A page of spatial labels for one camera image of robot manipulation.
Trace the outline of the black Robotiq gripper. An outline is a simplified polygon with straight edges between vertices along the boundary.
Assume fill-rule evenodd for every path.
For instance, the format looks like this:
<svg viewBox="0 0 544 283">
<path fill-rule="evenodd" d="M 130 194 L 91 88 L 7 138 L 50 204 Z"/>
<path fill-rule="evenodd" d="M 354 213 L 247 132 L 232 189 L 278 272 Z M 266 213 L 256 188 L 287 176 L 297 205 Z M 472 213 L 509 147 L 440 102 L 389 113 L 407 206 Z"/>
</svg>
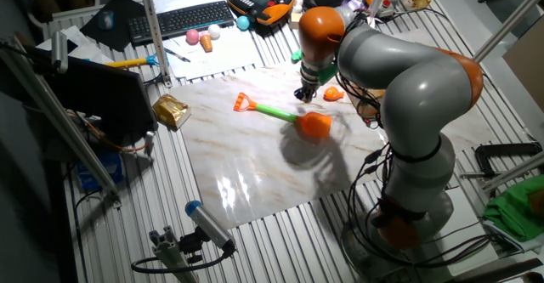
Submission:
<svg viewBox="0 0 544 283">
<path fill-rule="evenodd" d="M 294 96 L 302 102 L 311 103 L 316 97 L 316 91 L 320 87 L 319 80 L 316 77 L 301 76 L 301 84 L 302 87 L 294 91 Z"/>
</svg>

